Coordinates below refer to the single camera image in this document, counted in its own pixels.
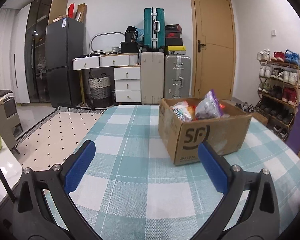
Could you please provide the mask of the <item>purple snack bag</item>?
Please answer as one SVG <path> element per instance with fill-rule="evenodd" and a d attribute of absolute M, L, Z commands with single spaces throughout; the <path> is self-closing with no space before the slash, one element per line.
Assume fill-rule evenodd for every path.
<path fill-rule="evenodd" d="M 203 100 L 198 103 L 195 109 L 195 117 L 199 120 L 228 116 L 228 114 L 224 114 L 213 89 L 206 93 Z"/>

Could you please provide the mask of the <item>white orange noodle snack bag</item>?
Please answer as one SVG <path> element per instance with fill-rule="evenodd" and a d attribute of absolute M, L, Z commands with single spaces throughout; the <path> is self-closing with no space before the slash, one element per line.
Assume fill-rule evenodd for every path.
<path fill-rule="evenodd" d="M 191 122 L 195 119 L 195 107 L 187 101 L 181 101 L 171 106 L 171 110 L 182 122 Z"/>

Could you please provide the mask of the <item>brown SF cardboard box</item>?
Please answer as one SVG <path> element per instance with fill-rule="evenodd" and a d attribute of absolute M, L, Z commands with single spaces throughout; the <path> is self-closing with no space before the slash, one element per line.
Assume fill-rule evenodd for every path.
<path fill-rule="evenodd" d="M 175 166 L 196 163 L 198 146 L 208 142 L 218 155 L 238 151 L 244 142 L 251 115 L 221 100 L 226 117 L 181 121 L 171 107 L 184 99 L 162 99 L 159 107 L 159 135 Z"/>

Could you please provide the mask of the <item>purple gift bag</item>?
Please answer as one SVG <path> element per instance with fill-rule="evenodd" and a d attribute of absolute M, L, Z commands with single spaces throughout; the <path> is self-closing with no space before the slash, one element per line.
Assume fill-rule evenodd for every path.
<path fill-rule="evenodd" d="M 296 112 L 294 118 L 294 124 L 290 130 L 286 144 L 294 153 L 298 154 L 300 151 L 300 103 L 298 105 L 298 111 Z"/>

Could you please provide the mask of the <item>wooden shoe rack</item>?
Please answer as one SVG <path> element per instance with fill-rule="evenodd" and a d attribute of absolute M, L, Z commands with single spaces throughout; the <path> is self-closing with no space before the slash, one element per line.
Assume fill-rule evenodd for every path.
<path fill-rule="evenodd" d="M 291 50 L 257 53 L 260 63 L 256 111 L 268 119 L 266 126 L 285 141 L 294 124 L 300 94 L 300 56 Z"/>

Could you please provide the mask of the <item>beige dotted rug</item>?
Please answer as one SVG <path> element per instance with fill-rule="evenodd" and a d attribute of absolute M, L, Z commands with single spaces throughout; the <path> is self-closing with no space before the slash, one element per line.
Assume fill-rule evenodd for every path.
<path fill-rule="evenodd" d="M 58 107 L 17 140 L 17 161 L 22 168 L 34 171 L 64 163 L 104 112 L 104 109 Z"/>

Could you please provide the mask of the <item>teal checkered tablecloth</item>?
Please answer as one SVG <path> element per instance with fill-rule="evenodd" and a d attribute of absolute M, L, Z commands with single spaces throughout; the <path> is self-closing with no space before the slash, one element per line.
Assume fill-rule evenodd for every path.
<path fill-rule="evenodd" d="M 96 153 L 70 197 L 103 239 L 189 239 L 221 200 L 201 163 L 173 165 L 158 121 L 158 106 L 114 107 L 79 145 L 91 140 Z M 241 149 L 225 158 L 270 170 L 283 231 L 300 208 L 298 156 L 252 118 Z"/>

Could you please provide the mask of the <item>wooden door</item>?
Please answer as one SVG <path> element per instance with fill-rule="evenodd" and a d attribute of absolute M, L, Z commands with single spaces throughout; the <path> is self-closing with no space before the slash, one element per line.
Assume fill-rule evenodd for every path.
<path fill-rule="evenodd" d="M 231 0 L 191 0 L 193 23 L 192 96 L 213 89 L 230 100 L 234 89 L 236 29 Z"/>

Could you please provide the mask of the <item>silver suitcase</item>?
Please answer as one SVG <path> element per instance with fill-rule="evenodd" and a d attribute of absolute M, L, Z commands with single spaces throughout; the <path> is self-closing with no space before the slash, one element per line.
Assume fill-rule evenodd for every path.
<path fill-rule="evenodd" d="M 166 55 L 164 98 L 188 98 L 190 81 L 191 58 L 186 55 Z"/>

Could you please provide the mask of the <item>woven laundry basket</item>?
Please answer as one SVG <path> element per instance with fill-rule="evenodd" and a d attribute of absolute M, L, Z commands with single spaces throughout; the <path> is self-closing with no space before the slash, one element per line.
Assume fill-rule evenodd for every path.
<path fill-rule="evenodd" d="M 89 78 L 89 87 L 93 106 L 106 108 L 113 104 L 110 77 L 102 73 L 98 78 Z"/>

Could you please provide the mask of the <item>stacked shoe boxes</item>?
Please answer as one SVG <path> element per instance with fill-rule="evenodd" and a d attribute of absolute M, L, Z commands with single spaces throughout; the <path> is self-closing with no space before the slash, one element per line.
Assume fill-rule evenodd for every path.
<path fill-rule="evenodd" d="M 185 55 L 186 47 L 183 44 L 183 31 L 179 24 L 165 25 L 165 54 Z"/>

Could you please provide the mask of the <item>beige suitcase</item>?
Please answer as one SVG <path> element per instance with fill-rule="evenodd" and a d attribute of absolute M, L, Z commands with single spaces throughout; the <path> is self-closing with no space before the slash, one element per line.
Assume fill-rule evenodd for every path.
<path fill-rule="evenodd" d="M 141 53 L 141 103 L 157 105 L 164 97 L 164 54 Z"/>

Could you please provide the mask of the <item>white drawer desk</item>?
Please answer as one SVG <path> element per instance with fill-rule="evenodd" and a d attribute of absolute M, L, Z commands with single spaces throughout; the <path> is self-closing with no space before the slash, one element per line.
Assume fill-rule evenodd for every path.
<path fill-rule="evenodd" d="M 141 67 L 137 53 L 81 57 L 73 60 L 74 70 L 106 69 L 114 99 L 121 103 L 141 102 Z"/>

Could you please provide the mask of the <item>black refrigerator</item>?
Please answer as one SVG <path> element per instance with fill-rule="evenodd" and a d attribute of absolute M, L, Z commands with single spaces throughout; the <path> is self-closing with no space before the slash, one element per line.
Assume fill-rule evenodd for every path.
<path fill-rule="evenodd" d="M 46 76 L 52 107 L 82 102 L 79 72 L 73 69 L 73 60 L 83 55 L 83 34 L 83 23 L 69 17 L 46 28 Z"/>

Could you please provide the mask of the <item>teal suitcase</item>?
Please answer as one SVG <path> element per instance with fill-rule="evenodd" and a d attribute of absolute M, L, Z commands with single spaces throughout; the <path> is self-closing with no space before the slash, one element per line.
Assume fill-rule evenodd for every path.
<path fill-rule="evenodd" d="M 165 13 L 162 8 L 145 8 L 143 21 L 142 52 L 164 52 L 165 50 Z"/>

